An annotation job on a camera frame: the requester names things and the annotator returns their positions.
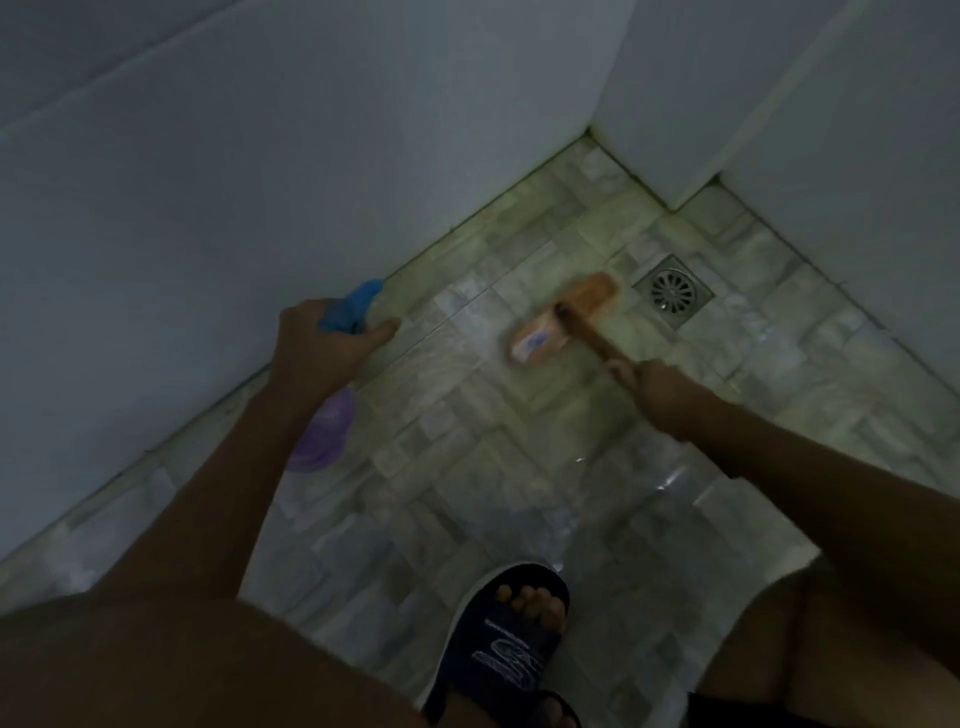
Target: brush handle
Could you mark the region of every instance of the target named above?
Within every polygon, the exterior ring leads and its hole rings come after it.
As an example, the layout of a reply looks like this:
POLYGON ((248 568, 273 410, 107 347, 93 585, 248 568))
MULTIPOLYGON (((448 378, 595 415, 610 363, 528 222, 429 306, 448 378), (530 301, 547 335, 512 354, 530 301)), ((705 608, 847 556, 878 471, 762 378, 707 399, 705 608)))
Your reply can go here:
POLYGON ((553 307, 553 312, 570 336, 583 341, 604 361, 610 361, 611 359, 630 361, 627 354, 597 333, 597 329, 571 306, 566 305, 566 303, 557 303, 553 307))

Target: tiled floor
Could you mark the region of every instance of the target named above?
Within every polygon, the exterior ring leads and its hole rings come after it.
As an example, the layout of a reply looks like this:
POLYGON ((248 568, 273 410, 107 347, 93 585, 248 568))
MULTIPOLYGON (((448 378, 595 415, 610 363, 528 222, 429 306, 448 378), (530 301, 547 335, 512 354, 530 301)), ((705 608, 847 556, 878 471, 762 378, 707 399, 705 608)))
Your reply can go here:
MULTIPOLYGON (((244 596, 408 695, 461 594, 543 559, 572 587, 550 679, 585 725, 676 724, 739 611, 810 543, 748 484, 658 435, 576 348, 505 342, 579 275, 623 285, 602 329, 723 397, 934 487, 958 482, 956 397, 722 187, 665 214, 588 139, 394 274, 403 317, 356 382, 347 453, 287 475, 244 596), (715 297, 679 330, 632 287, 677 255, 715 297)), ((0 610, 88 587, 229 429, 235 393, 0 567, 0 610)))

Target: floor drain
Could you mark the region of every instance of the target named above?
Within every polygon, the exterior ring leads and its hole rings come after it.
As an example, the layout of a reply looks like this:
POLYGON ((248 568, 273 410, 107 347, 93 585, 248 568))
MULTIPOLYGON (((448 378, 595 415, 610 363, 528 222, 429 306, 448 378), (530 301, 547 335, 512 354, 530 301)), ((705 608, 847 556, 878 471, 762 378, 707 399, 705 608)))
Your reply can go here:
POLYGON ((697 289, 686 273, 667 268, 650 281, 650 299, 661 311, 685 313, 697 302, 697 289))
POLYGON ((664 258, 634 288, 672 328, 685 324, 713 298, 713 292, 675 255, 664 258))

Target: finger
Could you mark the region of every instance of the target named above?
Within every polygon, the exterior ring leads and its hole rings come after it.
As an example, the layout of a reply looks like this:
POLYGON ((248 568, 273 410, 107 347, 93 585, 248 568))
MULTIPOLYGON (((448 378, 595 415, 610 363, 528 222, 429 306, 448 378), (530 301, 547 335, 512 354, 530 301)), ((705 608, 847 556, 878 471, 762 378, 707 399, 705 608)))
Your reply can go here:
POLYGON ((318 322, 324 317, 326 308, 330 305, 330 299, 307 299, 290 308, 284 308, 281 316, 298 314, 309 319, 315 319, 318 322))
POLYGON ((367 351, 372 352, 394 338, 398 328, 400 328, 399 319, 387 319, 379 326, 364 331, 360 337, 366 343, 367 351))

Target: black sandal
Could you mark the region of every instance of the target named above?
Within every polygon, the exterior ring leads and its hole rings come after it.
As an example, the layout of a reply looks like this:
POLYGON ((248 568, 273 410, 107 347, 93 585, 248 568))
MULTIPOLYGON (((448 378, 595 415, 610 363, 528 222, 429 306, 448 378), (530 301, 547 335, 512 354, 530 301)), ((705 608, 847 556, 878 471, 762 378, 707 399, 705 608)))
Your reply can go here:
POLYGON ((543 587, 569 612, 569 589, 550 567, 521 563, 487 574, 461 601, 437 672, 418 701, 430 725, 444 714, 446 691, 451 689, 476 703, 501 728, 524 726, 536 707, 540 678, 560 634, 518 614, 509 602, 497 601, 501 584, 510 587, 511 599, 524 586, 543 587))

